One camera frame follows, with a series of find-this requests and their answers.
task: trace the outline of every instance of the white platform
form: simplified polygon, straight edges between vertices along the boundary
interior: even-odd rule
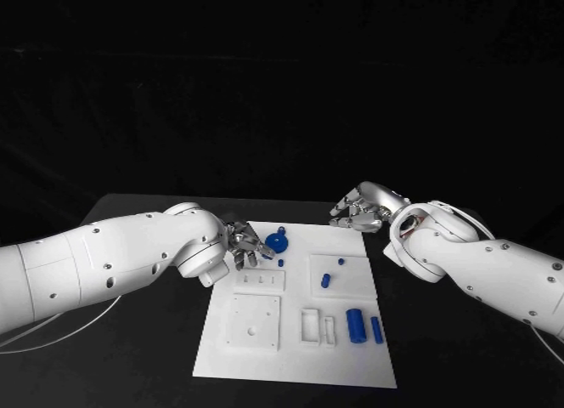
[[[383,344],[373,342],[370,318],[378,316],[381,322],[376,299],[311,296],[310,256],[333,255],[337,258],[345,258],[347,261],[342,268],[346,268],[349,266],[349,259],[346,257],[366,256],[362,234],[350,229],[323,225],[251,222],[251,226],[262,240],[277,231],[281,225],[287,231],[288,249],[273,261],[260,260],[258,266],[255,268],[248,267],[247,270],[260,269],[273,272],[283,270],[285,278],[283,292],[275,287],[274,291],[265,290],[264,293],[260,293],[255,284],[251,284],[248,290],[244,291],[241,288],[242,280],[239,280],[238,276],[238,274],[244,273],[244,270],[239,272],[235,270],[234,259],[226,255],[225,261],[229,265],[231,273],[215,284],[212,290],[192,374],[196,377],[395,388],[396,380],[392,372],[386,341],[389,334],[383,333]],[[281,268],[278,267],[278,258],[284,259],[284,266]],[[369,276],[365,279],[372,281],[372,272],[369,272]],[[337,288],[340,280],[336,280],[334,283]],[[231,342],[232,334],[231,313],[235,305],[235,293],[262,294],[264,296],[257,298],[280,299],[280,336],[277,346],[265,347],[265,339],[262,343],[258,343],[264,347],[251,347],[248,343],[245,343],[247,347],[232,347],[231,344],[226,344],[226,338],[229,338]],[[319,346],[300,343],[301,309],[319,310],[319,332],[321,334]],[[349,309],[360,309],[363,312],[368,341],[360,344],[349,342],[346,320],[346,311]],[[255,313],[258,316],[264,314],[262,312],[265,312],[265,309],[257,308]],[[333,317],[334,347],[324,347],[323,334],[326,333],[326,328],[323,321],[326,316]],[[270,324],[270,322],[270,320],[260,320],[257,323],[244,321],[236,325],[239,330],[235,336],[242,334],[248,336],[247,338],[251,336],[251,341],[257,341],[255,339],[261,333],[257,329],[260,329],[262,324]],[[257,333],[255,336],[247,334],[249,328],[252,328],[249,332]]]

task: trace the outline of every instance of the black background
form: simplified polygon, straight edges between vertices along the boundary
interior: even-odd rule
[[[564,1],[0,4],[5,244],[365,179],[564,258]]]

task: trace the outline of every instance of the table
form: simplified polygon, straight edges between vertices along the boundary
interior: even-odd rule
[[[84,224],[185,201],[216,215],[234,211],[249,220],[303,224],[327,224],[334,205],[107,195]],[[564,367],[526,325],[466,296],[447,277],[430,284],[398,268],[381,252],[385,230],[363,242],[398,389],[192,377],[212,289],[172,269],[74,337],[0,355],[0,406],[564,406]],[[107,305],[68,312],[15,348],[75,330]]]

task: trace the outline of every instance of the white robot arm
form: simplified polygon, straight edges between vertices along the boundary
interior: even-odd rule
[[[169,265],[211,286],[228,274],[226,250],[274,251],[242,221],[225,223],[196,203],[107,219],[42,240],[0,247],[0,334],[149,286]]]
[[[330,225],[378,232],[389,222],[389,259],[435,283],[450,275],[480,302],[532,327],[564,338],[564,261],[507,240],[440,201],[411,204],[379,184],[362,182],[330,211],[349,217]],[[477,229],[455,214],[461,214]],[[487,239],[480,240],[479,232]]]

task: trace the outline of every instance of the robotic hand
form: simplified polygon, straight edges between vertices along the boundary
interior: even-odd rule
[[[330,215],[347,207],[349,217],[332,219],[332,226],[375,233],[388,222],[383,253],[398,266],[431,283],[448,274],[467,295],[564,338],[564,261],[496,240],[481,223],[441,201],[411,204],[368,181],[352,189]]]
[[[111,218],[42,240],[0,247],[0,334],[150,285],[167,266],[211,286],[255,251],[274,257],[249,224],[193,203]]]

